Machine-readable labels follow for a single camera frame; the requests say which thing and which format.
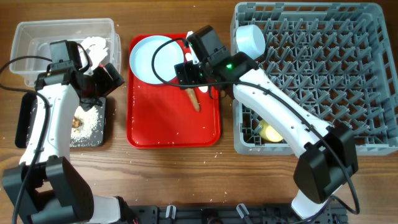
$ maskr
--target wooden surface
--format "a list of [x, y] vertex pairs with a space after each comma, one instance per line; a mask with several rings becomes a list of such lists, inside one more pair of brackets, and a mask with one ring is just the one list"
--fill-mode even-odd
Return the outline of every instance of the wooden surface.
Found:
[[[108, 17], [121, 37], [122, 75], [127, 81], [128, 48], [139, 34], [179, 33], [211, 24], [229, 46], [229, 25], [237, 1], [124, 1], [71, 0], [8, 1], [0, 4], [0, 64], [9, 60], [16, 26], [22, 21]], [[394, 55], [398, 52], [398, 1], [377, 1], [384, 10]], [[8, 70], [1, 81], [24, 87]], [[246, 205], [289, 203], [297, 193], [292, 175], [295, 156], [242, 156], [233, 148], [231, 99], [221, 102], [222, 136], [207, 148], [137, 150], [125, 137], [126, 88], [111, 94], [117, 112], [108, 113], [103, 147], [72, 149], [71, 160], [94, 194], [122, 196], [129, 205]], [[0, 90], [0, 177], [18, 165], [24, 150], [14, 145], [22, 94]], [[360, 157], [353, 177], [361, 214], [350, 223], [398, 222], [398, 153]], [[337, 193], [351, 203], [347, 186]], [[0, 223], [10, 223], [13, 206], [0, 190]]]

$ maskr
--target red tray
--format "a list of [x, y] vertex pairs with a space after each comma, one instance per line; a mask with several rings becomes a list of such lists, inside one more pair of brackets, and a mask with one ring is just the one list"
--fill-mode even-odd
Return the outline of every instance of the red tray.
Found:
[[[133, 47], [152, 35], [139, 35], [130, 43]], [[156, 34], [170, 38], [186, 34]], [[184, 55], [190, 52], [177, 42]], [[218, 92], [213, 88], [215, 98]], [[126, 134], [129, 143], [139, 149], [171, 147], [201, 147], [213, 145], [220, 138], [220, 103], [208, 93], [195, 88], [200, 103], [196, 112], [185, 91], [174, 86], [151, 85], [140, 81], [129, 69], [127, 91]]]

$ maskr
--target clear plastic container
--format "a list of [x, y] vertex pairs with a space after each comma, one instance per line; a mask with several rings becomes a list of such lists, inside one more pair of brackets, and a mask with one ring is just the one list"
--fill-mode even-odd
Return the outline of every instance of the clear plastic container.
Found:
[[[112, 19], [69, 19], [57, 21], [21, 22], [12, 43], [11, 59], [25, 55], [51, 58], [50, 43], [72, 40], [78, 43], [87, 37], [106, 39], [108, 56], [101, 62], [111, 62], [120, 72], [120, 38], [114, 31]], [[44, 72], [50, 62], [29, 58], [11, 64], [10, 71], [25, 78], [27, 86], [34, 86], [37, 75]]]

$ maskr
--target white plate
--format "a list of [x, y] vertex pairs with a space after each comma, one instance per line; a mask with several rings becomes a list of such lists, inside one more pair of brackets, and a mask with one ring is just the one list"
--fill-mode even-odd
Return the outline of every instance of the white plate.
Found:
[[[130, 68], [138, 79], [149, 84], [162, 84], [152, 71], [151, 61], [155, 50], [168, 40], [171, 39], [154, 35], [142, 39], [134, 46], [130, 54]], [[156, 54], [155, 69], [160, 77], [170, 81], [176, 76], [174, 65], [183, 62], [184, 54], [181, 47], [172, 42]]]

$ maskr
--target white cup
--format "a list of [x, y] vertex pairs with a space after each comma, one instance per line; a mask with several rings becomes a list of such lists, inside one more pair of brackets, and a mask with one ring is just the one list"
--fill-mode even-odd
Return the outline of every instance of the white cup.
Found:
[[256, 25], [241, 26], [236, 29], [238, 52], [244, 52], [253, 60], [266, 50], [266, 40]]

